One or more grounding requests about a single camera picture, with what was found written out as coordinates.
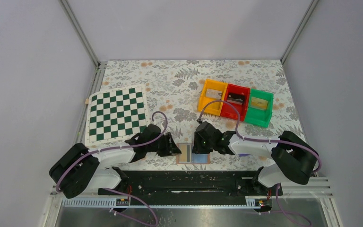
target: floral tablecloth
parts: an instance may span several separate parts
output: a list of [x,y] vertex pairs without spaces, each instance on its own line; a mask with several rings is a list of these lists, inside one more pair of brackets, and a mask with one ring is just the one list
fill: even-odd
[[[284,130],[301,138],[297,110],[279,60],[220,60],[220,61],[108,61],[102,90],[135,84],[146,86],[150,112],[163,111],[168,119],[168,131],[175,143],[192,143],[198,125],[197,105],[206,79],[264,90],[274,94],[273,115],[269,127],[262,128],[242,122],[242,135],[273,136]],[[220,131],[234,130],[236,121],[205,114]],[[210,154],[210,164],[179,165],[176,157],[159,157],[148,153],[135,163],[120,164],[123,170],[253,170],[273,164],[265,157],[238,157]]]

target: checkerboard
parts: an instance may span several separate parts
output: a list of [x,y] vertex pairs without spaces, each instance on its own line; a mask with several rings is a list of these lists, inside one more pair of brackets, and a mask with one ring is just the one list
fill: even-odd
[[85,144],[127,140],[148,125],[144,85],[100,91],[89,98]]

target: purple cable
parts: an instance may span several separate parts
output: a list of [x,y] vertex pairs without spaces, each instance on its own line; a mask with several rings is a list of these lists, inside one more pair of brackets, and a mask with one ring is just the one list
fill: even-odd
[[158,222],[158,217],[156,216],[156,214],[155,214],[155,212],[154,212],[154,210],[152,210],[152,208],[148,205],[148,204],[146,204],[142,199],[140,199],[139,197],[137,197],[137,196],[134,196],[134,195],[130,195],[130,194],[126,194],[126,193],[122,193],[122,192],[119,192],[119,191],[116,191],[116,190],[113,190],[113,189],[110,189],[110,188],[104,188],[105,190],[108,190],[108,191],[110,191],[110,192],[113,192],[113,193],[116,193],[116,194],[119,194],[119,195],[125,195],[125,196],[130,196],[130,197],[132,197],[132,198],[134,198],[134,199],[136,199],[136,200],[138,200],[138,201],[140,201],[142,204],[144,204],[147,208],[148,208],[148,210],[154,215],[154,219],[155,219],[155,224],[149,224],[149,223],[146,223],[146,222],[143,222],[143,221],[140,221],[140,220],[138,220],[138,219],[136,219],[136,218],[133,218],[133,217],[131,217],[131,216],[129,216],[129,215],[126,215],[126,214],[123,214],[123,213],[120,213],[120,212],[116,212],[115,211],[115,214],[119,214],[119,215],[122,215],[123,217],[125,217],[125,218],[129,218],[129,219],[131,219],[131,220],[133,220],[133,221],[136,221],[136,222],[138,222],[138,223],[140,223],[140,224],[143,224],[143,225],[146,225],[146,226],[152,226],[152,227],[155,227],[155,226],[158,226],[159,225],[159,222]]
[[[254,139],[254,138],[246,138],[246,137],[243,137],[242,135],[240,135],[239,131],[238,131],[238,127],[239,127],[239,123],[240,123],[240,113],[239,111],[236,109],[236,107],[234,107],[232,104],[226,102],[226,101],[223,101],[223,100],[215,100],[215,101],[212,101],[212,102],[209,102],[207,105],[204,106],[204,108],[202,109],[201,111],[201,114],[199,115],[199,120],[201,120],[201,117],[202,115],[204,114],[204,110],[205,108],[207,108],[210,104],[212,103],[217,103],[217,102],[221,102],[221,103],[224,103],[224,104],[227,104],[229,105],[230,107],[232,107],[234,109],[234,111],[237,113],[237,124],[236,124],[236,135],[244,140],[249,140],[249,141],[254,141],[254,142],[271,142],[271,143],[284,143],[284,144],[287,144],[287,145],[292,145],[292,146],[296,146],[298,148],[301,148],[301,149],[304,149],[308,152],[310,152],[312,155],[314,155],[314,157],[317,159],[318,161],[318,168],[316,168],[313,173],[317,172],[320,170],[320,168],[322,167],[322,162],[320,160],[320,157],[311,149],[309,149],[308,147],[305,147],[301,144],[297,144],[297,143],[292,143],[292,142],[289,142],[289,141],[283,141],[283,140],[262,140],[262,139]],[[289,221],[293,222],[294,224],[297,224],[299,226],[305,226],[305,225],[302,225],[298,222],[296,222],[295,220],[291,219],[287,214],[293,214],[293,215],[298,215],[300,217],[302,217],[303,219],[307,220],[309,225],[305,226],[305,227],[312,227],[312,223],[311,221],[304,215],[300,214],[300,213],[297,213],[297,212],[291,212],[291,211],[284,211],[283,208],[280,206],[279,204],[279,198],[278,198],[278,189],[280,188],[280,183],[277,184],[277,190],[276,190],[276,203],[277,205],[279,206],[280,210],[277,210],[277,211],[273,211],[273,213],[283,213],[287,219],[289,219]]]
[[298,147],[298,148],[301,148],[301,149],[304,149],[306,151],[308,151],[310,154],[312,154],[318,161],[318,168],[316,168],[313,173],[317,172],[320,170],[320,168],[322,167],[322,161],[320,160],[320,157],[317,155],[317,153],[315,153],[313,150],[309,149],[308,147],[305,147],[301,144],[298,144],[298,143],[292,143],[292,142],[289,142],[289,141],[284,141],[284,140],[263,140],[263,139],[254,139],[254,138],[247,138],[247,137],[243,137],[239,131],[238,131],[238,127],[239,127],[239,123],[240,123],[240,113],[239,111],[236,109],[236,107],[234,107],[232,104],[226,102],[226,101],[223,101],[223,100],[215,100],[215,101],[212,101],[212,102],[209,102],[207,105],[204,106],[204,108],[202,109],[201,111],[201,114],[199,115],[198,119],[201,120],[201,117],[202,115],[204,114],[204,110],[205,108],[207,108],[210,104],[212,103],[217,103],[217,102],[220,102],[220,103],[224,103],[224,104],[227,104],[229,105],[231,108],[234,109],[234,111],[237,113],[237,124],[236,124],[236,135],[244,140],[249,140],[249,141],[253,141],[253,142],[271,142],[271,143],[284,143],[284,144],[287,144],[287,145],[291,145],[291,146],[295,146],[295,147]]
[[[163,134],[165,134],[165,131],[166,131],[166,128],[168,127],[168,118],[166,117],[166,115],[161,112],[161,111],[155,111],[153,114],[152,114],[152,121],[154,120],[154,115],[155,114],[162,114],[165,118],[165,126],[164,126],[164,130],[153,140],[151,141],[148,141],[148,142],[145,142],[145,143],[141,143],[141,144],[136,144],[136,145],[127,145],[127,146],[124,146],[122,148],[137,148],[137,147],[142,147],[142,146],[145,146],[147,144],[150,144],[154,141],[156,141],[157,139],[159,139]],[[120,149],[119,146],[117,147],[107,147],[107,148],[103,148],[100,150],[100,152],[105,152],[107,150],[113,150],[113,149]],[[81,160],[83,160],[84,158],[90,156],[90,155],[93,155],[93,154],[96,154],[98,153],[98,150],[95,150],[95,151],[91,151],[91,152],[88,152],[86,153],[85,155],[79,157],[73,164],[71,164],[69,166],[69,168],[62,174],[62,176],[59,178],[58,182],[56,183],[56,187],[55,187],[55,190],[57,192],[61,192],[60,188],[59,188],[59,185],[62,183],[63,179],[66,177],[66,175],[72,170],[73,167],[75,167]]]

